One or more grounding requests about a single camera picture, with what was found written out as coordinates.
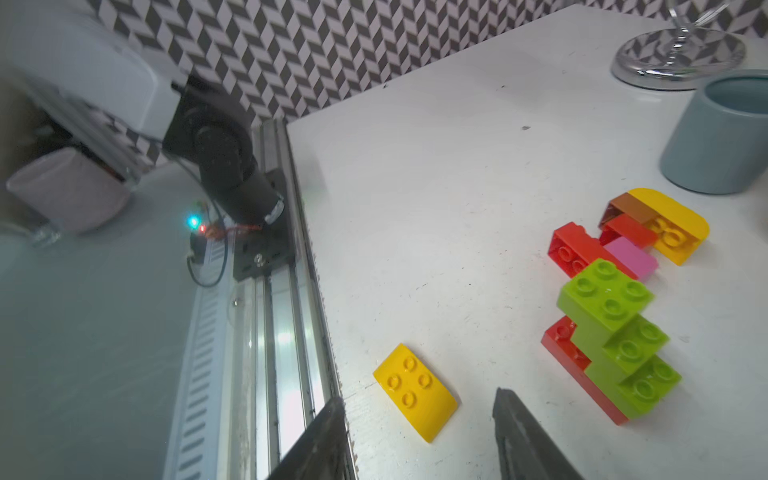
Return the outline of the pink lego brick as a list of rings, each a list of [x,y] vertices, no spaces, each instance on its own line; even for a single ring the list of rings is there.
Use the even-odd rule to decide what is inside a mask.
[[[646,282],[658,269],[658,261],[625,237],[607,243],[604,248],[611,253],[636,279]]]

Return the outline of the aluminium front rail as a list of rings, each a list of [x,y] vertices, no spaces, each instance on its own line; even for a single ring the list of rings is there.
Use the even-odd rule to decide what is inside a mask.
[[[253,140],[261,170],[286,176],[296,257],[232,286],[225,479],[267,479],[340,397],[286,122],[264,122]]]

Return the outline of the grey blue ceramic cup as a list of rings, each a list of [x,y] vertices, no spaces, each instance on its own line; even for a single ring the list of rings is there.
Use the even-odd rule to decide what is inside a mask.
[[[659,167],[667,180],[688,191],[747,190],[767,170],[767,71],[728,72],[698,88]]]

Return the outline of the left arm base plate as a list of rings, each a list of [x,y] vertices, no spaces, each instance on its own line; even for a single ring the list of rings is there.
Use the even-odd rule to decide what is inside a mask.
[[[259,231],[239,232],[235,236],[233,278],[238,282],[269,276],[277,269],[291,264],[296,257],[286,176],[281,168],[276,168],[268,171],[266,178],[282,196],[284,210],[273,224]]]

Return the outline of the green lego brick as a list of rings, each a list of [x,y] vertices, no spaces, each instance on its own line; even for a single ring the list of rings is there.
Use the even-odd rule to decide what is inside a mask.
[[[653,300],[643,283],[598,258],[563,286],[557,307],[577,326],[573,343],[591,357]]]
[[[654,356],[637,372],[613,385],[608,397],[625,417],[634,420],[654,410],[681,380],[677,370]]]
[[[656,324],[636,315],[610,336],[590,328],[575,343],[591,361],[587,375],[599,386],[616,386],[648,363],[670,340]]]

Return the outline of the green lego brick front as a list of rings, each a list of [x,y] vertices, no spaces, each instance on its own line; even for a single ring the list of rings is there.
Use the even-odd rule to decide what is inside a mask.
[[[613,385],[608,397],[625,417],[634,420],[654,410],[681,380],[677,370],[654,356],[637,372]]]

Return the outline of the yellow curved lego brick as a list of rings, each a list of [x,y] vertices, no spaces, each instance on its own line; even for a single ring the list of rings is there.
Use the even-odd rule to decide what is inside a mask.
[[[644,226],[657,234],[653,247],[682,266],[708,238],[708,222],[673,198],[650,188],[635,188],[629,194],[655,212]]]

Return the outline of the yellow long lego brick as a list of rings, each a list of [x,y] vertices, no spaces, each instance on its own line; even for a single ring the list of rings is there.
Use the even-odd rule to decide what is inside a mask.
[[[373,376],[427,443],[434,441],[458,408],[457,399],[404,344],[390,353]]]

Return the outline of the green lego brick back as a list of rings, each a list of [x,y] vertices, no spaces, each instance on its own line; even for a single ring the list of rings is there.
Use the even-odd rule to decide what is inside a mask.
[[[598,258],[563,286],[557,307],[577,326],[573,343],[591,357],[653,300],[643,283]]]

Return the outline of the red long lego brick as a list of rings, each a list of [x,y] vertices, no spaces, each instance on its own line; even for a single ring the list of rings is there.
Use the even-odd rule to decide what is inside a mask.
[[[591,361],[572,342],[576,328],[576,324],[569,317],[563,316],[544,332],[541,344],[615,425],[621,426],[628,423],[629,419],[587,377],[586,368]]]

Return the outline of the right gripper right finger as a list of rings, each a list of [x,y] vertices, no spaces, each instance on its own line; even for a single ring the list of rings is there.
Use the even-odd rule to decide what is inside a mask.
[[[492,417],[502,479],[583,479],[513,390],[497,389]]]

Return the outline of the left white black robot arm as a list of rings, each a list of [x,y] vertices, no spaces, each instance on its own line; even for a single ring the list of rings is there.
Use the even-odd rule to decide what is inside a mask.
[[[195,163],[238,224],[273,225],[285,202],[258,167],[251,121],[222,88],[58,1],[1,4],[1,64],[43,81]]]

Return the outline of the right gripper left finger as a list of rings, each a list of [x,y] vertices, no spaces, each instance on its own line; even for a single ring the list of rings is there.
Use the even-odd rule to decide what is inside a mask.
[[[268,480],[355,479],[345,407],[331,398],[267,477]]]

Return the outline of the orange brown lego brick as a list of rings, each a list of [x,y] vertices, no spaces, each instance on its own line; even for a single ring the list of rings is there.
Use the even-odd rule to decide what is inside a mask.
[[[658,213],[630,193],[623,193],[610,200],[599,221],[599,228],[620,215],[626,214],[638,223],[646,226],[658,217]]]

